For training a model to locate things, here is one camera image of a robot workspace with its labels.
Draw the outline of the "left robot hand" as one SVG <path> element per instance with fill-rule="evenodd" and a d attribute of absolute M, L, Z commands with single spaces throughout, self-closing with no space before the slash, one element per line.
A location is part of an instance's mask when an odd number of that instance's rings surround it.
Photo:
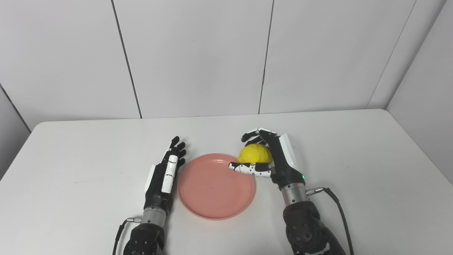
<path fill-rule="evenodd" d="M 166 214 L 173 207 L 173 183 L 176 181 L 178 170 L 185 164 L 186 144 L 176 136 L 166 151 L 162 161 L 154 166 L 152 176 L 145 193 L 143 209 L 162 209 Z"/>

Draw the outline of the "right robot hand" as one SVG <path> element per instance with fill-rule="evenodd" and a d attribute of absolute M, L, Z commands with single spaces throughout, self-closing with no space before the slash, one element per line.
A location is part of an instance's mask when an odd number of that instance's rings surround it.
<path fill-rule="evenodd" d="M 228 168 L 246 175 L 270 178 L 280 190 L 295 183 L 306 185 L 305 176 L 301 173 L 302 163 L 296 157 L 289 134 L 278 135 L 268 129 L 258 128 L 245 133 L 241 141 L 247 146 L 264 145 L 270 151 L 272 161 L 230 162 Z"/>

